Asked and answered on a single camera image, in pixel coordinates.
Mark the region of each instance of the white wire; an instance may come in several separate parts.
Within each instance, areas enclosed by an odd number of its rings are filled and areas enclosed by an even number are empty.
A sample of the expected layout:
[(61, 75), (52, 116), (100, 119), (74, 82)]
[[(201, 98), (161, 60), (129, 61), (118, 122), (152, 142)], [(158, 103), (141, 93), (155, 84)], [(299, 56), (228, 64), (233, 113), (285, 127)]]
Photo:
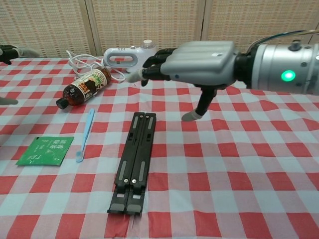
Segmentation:
[[(99, 58), (97, 58), (97, 57), (95, 57), (95, 56), (92, 56), (92, 55), (89, 55), (89, 54), (75, 55), (73, 52), (68, 51), (68, 50), (66, 51), (66, 53), (69, 55), (69, 65), (71, 65), (73, 71), (75, 72), (75, 74), (77, 74), (77, 76), (83, 76), (83, 75), (86, 74), (86, 73), (80, 73), (80, 72), (78, 72), (79, 69), (83, 69), (83, 68), (89, 67), (90, 70), (93, 70), (94, 66), (97, 65), (97, 66), (102, 66), (102, 67), (109, 67), (110, 69), (113, 69), (114, 71), (116, 71), (117, 73), (119, 73), (119, 74), (122, 76), (121, 79), (119, 79), (119, 78), (117, 78), (117, 77), (115, 77), (115, 76), (113, 76), (113, 75), (111, 74), (111, 77), (112, 77), (113, 79), (117, 80), (119, 83), (124, 82), (125, 79), (126, 79), (126, 77), (125, 77), (125, 75), (123, 74), (123, 72), (121, 72), (121, 71), (119, 71), (119, 70), (117, 70), (117, 69), (111, 68), (110, 66), (105, 66), (103, 59), (99, 59)], [(78, 58), (80, 58), (80, 57), (92, 57), (92, 58), (94, 58), (95, 60), (101, 61), (101, 63), (95, 61), (95, 62), (93, 62), (92, 64), (88, 64), (88, 63), (86, 63), (86, 62), (81, 61), (80, 59), (78, 59)]]

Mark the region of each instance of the red and white checkered tablecloth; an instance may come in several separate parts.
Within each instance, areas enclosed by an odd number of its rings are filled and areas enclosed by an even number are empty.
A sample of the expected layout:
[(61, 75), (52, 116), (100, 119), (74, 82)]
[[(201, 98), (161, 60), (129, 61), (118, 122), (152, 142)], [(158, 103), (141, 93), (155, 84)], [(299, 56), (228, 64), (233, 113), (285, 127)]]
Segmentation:
[[(319, 238), (318, 97), (229, 87), (201, 120), (181, 122), (199, 99), (192, 85), (114, 82), (63, 111), (55, 101), (73, 79), (66, 59), (0, 65), (0, 96), (19, 100), (0, 107), (0, 238)], [(143, 214), (110, 215), (137, 111), (157, 114)], [(62, 165), (16, 166), (43, 135), (75, 137)]]

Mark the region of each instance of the plastic bottle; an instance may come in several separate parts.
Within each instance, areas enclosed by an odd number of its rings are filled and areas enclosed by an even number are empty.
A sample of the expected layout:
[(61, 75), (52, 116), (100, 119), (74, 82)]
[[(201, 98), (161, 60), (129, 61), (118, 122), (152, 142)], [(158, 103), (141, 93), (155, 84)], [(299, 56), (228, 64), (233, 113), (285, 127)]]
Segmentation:
[(109, 70), (99, 66), (65, 87), (63, 96), (56, 101), (56, 105), (61, 109), (65, 109), (68, 105), (80, 105), (98, 93), (110, 81)]

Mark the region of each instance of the green packet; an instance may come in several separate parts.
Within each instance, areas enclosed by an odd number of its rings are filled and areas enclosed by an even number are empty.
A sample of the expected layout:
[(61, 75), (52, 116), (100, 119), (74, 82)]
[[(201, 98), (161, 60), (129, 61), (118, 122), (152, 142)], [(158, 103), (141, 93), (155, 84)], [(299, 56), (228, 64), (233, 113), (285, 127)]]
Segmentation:
[(61, 165), (74, 137), (36, 137), (16, 165)]

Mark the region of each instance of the light blue toothbrush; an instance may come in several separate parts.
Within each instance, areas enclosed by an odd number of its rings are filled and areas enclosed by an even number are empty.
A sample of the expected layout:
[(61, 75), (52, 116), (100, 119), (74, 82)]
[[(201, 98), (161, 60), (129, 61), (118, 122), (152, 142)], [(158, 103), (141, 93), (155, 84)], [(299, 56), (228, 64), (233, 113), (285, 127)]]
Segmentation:
[(86, 119), (81, 151), (77, 151), (76, 154), (75, 154), (75, 161), (77, 161), (77, 162), (82, 162), (83, 161), (85, 142), (86, 142), (86, 139), (88, 138), (88, 135), (89, 135), (89, 132), (90, 132), (91, 124), (92, 124), (93, 117), (94, 117), (94, 112), (95, 112), (94, 109), (90, 109), (88, 117)]

